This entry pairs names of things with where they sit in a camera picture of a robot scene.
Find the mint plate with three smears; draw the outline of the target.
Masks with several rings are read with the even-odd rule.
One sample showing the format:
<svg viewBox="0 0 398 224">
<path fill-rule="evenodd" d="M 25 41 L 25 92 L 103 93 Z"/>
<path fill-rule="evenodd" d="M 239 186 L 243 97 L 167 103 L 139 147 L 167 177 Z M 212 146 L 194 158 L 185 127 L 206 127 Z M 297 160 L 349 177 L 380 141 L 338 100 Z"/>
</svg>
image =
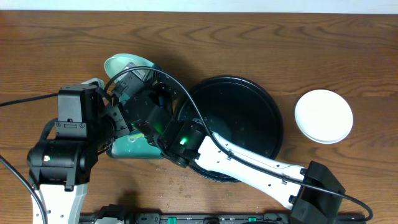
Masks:
<svg viewBox="0 0 398 224">
<path fill-rule="evenodd" d="M 133 54 L 116 54 L 107 59 L 104 63 L 104 69 L 109 78 L 113 78 L 119 72 L 132 67 L 153 67 L 154 63 L 150 60 Z M 136 75 L 142 81 L 148 81 L 154 76 L 151 70 L 135 70 L 127 73 Z"/>
</svg>

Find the white plate with smears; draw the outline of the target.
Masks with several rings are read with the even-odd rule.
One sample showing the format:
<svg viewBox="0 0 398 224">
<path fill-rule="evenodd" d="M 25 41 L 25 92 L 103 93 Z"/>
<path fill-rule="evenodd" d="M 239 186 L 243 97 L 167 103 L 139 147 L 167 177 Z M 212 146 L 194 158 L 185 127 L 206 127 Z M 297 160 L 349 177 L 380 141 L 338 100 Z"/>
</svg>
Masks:
<svg viewBox="0 0 398 224">
<path fill-rule="evenodd" d="M 312 90 L 295 105 L 295 122 L 312 141 L 334 144 L 351 132 L 354 119 L 348 102 L 330 90 Z"/>
</svg>

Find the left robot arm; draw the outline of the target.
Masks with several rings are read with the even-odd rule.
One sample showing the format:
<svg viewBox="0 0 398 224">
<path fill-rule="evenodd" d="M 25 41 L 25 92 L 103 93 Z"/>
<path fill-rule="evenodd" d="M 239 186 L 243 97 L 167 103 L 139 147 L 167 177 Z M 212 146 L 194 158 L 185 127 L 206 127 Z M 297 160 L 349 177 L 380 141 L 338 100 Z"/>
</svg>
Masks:
<svg viewBox="0 0 398 224">
<path fill-rule="evenodd" d="M 34 223 L 78 223 L 99 155 L 129 132 L 118 106 L 94 84 L 64 85 L 58 116 L 29 151 L 29 182 L 40 201 Z"/>
</svg>

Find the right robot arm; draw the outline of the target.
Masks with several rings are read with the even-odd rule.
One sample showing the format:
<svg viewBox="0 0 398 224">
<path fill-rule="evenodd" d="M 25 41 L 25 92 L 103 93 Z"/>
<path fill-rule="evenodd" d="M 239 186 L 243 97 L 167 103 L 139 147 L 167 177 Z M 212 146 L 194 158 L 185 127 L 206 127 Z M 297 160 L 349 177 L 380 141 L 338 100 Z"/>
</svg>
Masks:
<svg viewBox="0 0 398 224">
<path fill-rule="evenodd" d="M 168 160 L 212 180 L 244 182 L 290 210 L 291 223 L 336 223 L 345 189 L 317 162 L 276 161 L 280 111 L 261 87 L 236 77 L 207 79 L 191 90 L 158 70 L 129 71 L 106 89 L 122 102 L 127 123 Z"/>
</svg>

